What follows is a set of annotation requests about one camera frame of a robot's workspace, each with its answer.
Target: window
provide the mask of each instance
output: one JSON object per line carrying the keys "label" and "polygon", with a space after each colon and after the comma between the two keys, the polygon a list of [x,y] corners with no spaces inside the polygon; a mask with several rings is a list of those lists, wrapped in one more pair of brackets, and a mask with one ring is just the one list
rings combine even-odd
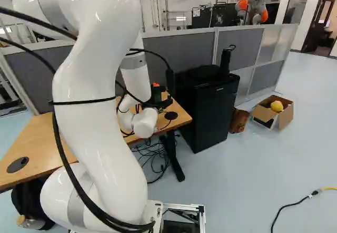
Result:
{"label": "window", "polygon": [[[10,26],[7,26],[6,29],[7,29],[7,32],[9,32],[9,33],[12,32],[12,29],[11,29]],[[3,29],[3,27],[1,27],[0,28],[0,34],[5,34],[5,33],[6,33],[5,30]]]}

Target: floor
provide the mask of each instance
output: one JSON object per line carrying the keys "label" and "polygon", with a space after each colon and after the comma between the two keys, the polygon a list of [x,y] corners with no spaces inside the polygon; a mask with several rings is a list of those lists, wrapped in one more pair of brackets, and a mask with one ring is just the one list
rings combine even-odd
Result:
{"label": "floor", "polygon": [[317,49],[314,52],[311,52],[311,54],[320,56],[329,56],[330,52],[331,52],[330,47],[317,46]]}
{"label": "floor", "polygon": [[[336,74],[337,60],[291,52],[276,89],[294,101],[289,126],[276,132],[249,122],[245,132],[230,134],[225,142],[199,154],[179,139],[177,157],[186,180],[178,183],[169,168],[163,179],[149,186],[149,198],[205,204],[208,233],[270,232],[282,205],[297,202],[317,188],[337,186]],[[258,100],[241,108],[250,109]],[[29,117],[24,113],[0,119],[0,156]],[[14,124],[11,130],[8,121]],[[2,231],[27,232],[15,226],[16,212],[9,197],[9,192],[0,195]],[[335,232],[336,208],[337,192],[327,191],[285,209],[274,232]],[[55,227],[50,232],[66,230]]]}

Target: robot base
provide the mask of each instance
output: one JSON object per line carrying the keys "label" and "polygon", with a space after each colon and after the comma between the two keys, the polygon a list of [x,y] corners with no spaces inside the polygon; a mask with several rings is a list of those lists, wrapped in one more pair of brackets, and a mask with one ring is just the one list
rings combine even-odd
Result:
{"label": "robot base", "polygon": [[[167,212],[185,218],[191,223],[164,220],[163,215]],[[160,222],[154,225],[153,233],[205,233],[206,215],[203,205],[171,204],[149,200],[143,212],[142,224],[153,220]]]}

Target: gray partition panel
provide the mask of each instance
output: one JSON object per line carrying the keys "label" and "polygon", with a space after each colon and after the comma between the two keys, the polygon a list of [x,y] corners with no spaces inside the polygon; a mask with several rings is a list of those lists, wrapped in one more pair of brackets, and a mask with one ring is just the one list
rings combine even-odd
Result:
{"label": "gray partition panel", "polygon": [[249,94],[276,85],[284,61],[259,66],[255,69]]}
{"label": "gray partition panel", "polygon": [[[72,46],[46,48],[35,53],[47,59],[57,69],[66,59]],[[39,113],[52,110],[52,73],[35,57],[26,52],[5,55],[5,58]]]}
{"label": "gray partition panel", "polygon": [[[212,64],[214,33],[143,38],[144,48],[165,57],[174,72]],[[161,59],[146,54],[151,82],[166,84],[166,66]]]}
{"label": "gray partition panel", "polygon": [[222,50],[236,45],[232,52],[230,70],[235,71],[255,64],[263,35],[263,28],[219,32],[216,64],[220,65]]}
{"label": "gray partition panel", "polygon": [[247,96],[249,84],[252,79],[253,67],[247,67],[237,71],[232,71],[232,73],[240,76],[239,88],[237,89],[236,98],[243,98]]}
{"label": "gray partition panel", "polygon": [[275,47],[279,40],[280,31],[281,27],[277,25],[268,26],[264,29],[264,35],[261,42],[261,50],[257,59],[257,64],[263,64],[272,61]]}

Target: black equipment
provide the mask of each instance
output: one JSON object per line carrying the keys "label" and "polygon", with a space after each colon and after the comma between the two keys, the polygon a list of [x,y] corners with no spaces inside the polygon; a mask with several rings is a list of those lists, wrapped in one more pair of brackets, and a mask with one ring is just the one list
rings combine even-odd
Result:
{"label": "black equipment", "polygon": [[231,51],[221,65],[205,65],[176,74],[176,100],[193,118],[180,128],[194,153],[227,139],[240,77],[229,73]]}
{"label": "black equipment", "polygon": [[237,26],[239,22],[235,4],[216,4],[212,8],[201,9],[199,17],[192,15],[192,28]]}
{"label": "black equipment", "polygon": [[277,12],[279,11],[279,3],[266,4],[266,9],[268,11],[268,20],[263,22],[263,24],[275,24]]}

